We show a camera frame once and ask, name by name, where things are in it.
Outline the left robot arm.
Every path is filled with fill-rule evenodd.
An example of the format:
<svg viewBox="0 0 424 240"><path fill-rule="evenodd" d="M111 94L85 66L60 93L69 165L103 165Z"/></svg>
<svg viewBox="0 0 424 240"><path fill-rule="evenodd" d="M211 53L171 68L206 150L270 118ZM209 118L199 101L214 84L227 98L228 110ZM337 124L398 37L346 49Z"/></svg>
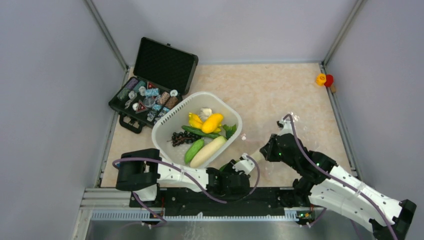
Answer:
<svg viewBox="0 0 424 240"><path fill-rule="evenodd" d="M243 170L184 166L161 158L156 148L124 153L112 165L118 170L115 188L133 192L149 207L160 202L160 184L203 193L221 204L240 201L256 189L251 187L249 176Z"/></svg>

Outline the green bok choy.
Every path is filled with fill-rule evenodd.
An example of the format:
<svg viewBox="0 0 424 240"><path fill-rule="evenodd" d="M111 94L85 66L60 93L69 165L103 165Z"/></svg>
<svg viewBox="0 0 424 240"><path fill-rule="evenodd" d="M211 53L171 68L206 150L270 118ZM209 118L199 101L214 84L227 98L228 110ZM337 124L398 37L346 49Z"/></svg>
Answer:
<svg viewBox="0 0 424 240"><path fill-rule="evenodd" d="M254 153L250 154L249 156L251 156L257 164L259 162L263 162L265 160L264 155L259 150L256 150ZM232 166L236 162L238 162L239 160L240 159L238 159L238 160L232 159L230 162L224 164L219 170L222 171L222 172L227 171L227 172L230 172L230 173L232 173L232 172L236 173L236 171L232 169Z"/></svg>

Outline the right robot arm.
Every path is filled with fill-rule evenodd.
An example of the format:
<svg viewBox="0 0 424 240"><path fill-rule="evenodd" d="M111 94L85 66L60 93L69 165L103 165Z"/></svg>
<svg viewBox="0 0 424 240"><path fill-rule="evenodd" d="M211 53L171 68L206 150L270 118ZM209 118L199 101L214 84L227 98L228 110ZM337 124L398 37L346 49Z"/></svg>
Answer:
<svg viewBox="0 0 424 240"><path fill-rule="evenodd" d="M404 240L417 205L388 197L352 176L327 155L308 150L291 133L272 134L256 152L268 162L283 162L301 177L293 200L338 213L372 232L377 240Z"/></svg>

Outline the clear zip top bag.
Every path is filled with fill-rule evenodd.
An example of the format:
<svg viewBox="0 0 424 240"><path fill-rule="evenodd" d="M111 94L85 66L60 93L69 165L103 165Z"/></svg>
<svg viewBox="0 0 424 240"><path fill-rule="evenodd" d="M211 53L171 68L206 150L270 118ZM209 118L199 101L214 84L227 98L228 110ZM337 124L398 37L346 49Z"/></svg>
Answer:
<svg viewBox="0 0 424 240"><path fill-rule="evenodd" d="M316 181L320 172L315 168L312 154L297 136L293 115L288 113L277 125L280 132L273 133L268 142L251 155L242 155L232 168L248 175L260 161L282 162L303 178Z"/></svg>

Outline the yellow bell pepper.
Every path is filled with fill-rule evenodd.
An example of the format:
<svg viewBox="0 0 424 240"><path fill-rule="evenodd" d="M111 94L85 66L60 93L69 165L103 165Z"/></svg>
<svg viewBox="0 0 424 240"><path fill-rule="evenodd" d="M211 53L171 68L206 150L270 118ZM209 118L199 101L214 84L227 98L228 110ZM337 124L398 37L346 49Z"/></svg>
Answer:
<svg viewBox="0 0 424 240"><path fill-rule="evenodd" d="M208 119L202 124L201 131L205 134L219 133L221 122L224 116L220 113L211 114Z"/></svg>

